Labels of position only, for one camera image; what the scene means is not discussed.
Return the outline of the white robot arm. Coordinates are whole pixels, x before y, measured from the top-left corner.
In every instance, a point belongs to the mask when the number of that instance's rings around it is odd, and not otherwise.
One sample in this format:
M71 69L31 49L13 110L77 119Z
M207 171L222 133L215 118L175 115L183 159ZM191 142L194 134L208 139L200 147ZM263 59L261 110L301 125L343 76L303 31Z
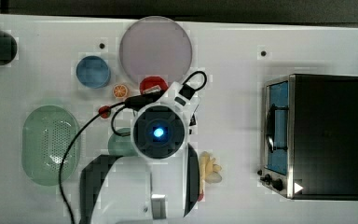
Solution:
M199 197L200 168L190 145L197 91L174 82L125 101L137 111L131 156L101 155L80 177L79 224L132 224L185 217Z

